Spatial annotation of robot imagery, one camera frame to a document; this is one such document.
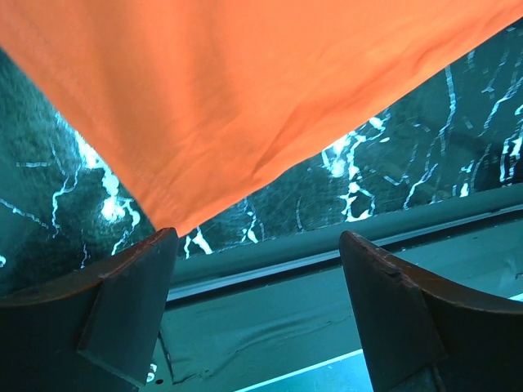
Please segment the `orange t shirt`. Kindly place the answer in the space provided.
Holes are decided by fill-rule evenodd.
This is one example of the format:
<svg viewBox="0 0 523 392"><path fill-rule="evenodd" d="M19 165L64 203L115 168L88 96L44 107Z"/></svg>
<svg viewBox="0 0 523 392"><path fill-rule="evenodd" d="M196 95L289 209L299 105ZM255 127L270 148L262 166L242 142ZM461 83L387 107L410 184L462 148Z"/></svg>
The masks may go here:
<svg viewBox="0 0 523 392"><path fill-rule="evenodd" d="M519 20L519 1L4 1L1 46L187 234Z"/></svg>

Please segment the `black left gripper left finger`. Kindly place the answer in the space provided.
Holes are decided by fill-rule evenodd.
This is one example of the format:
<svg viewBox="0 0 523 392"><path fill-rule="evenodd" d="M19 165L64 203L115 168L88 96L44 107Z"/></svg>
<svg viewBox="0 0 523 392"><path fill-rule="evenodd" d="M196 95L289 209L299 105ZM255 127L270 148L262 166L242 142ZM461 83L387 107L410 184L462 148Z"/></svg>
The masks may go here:
<svg viewBox="0 0 523 392"><path fill-rule="evenodd" d="M175 229L1 300L3 391L145 386L177 258Z"/></svg>

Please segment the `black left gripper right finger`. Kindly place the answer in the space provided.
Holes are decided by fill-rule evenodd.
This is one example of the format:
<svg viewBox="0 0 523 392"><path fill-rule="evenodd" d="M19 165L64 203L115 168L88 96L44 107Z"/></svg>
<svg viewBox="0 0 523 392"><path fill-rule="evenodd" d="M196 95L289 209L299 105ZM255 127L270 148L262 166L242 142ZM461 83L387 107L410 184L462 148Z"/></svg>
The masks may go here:
<svg viewBox="0 0 523 392"><path fill-rule="evenodd" d="M346 231L339 250L376 391L520 391L522 304L455 283Z"/></svg>

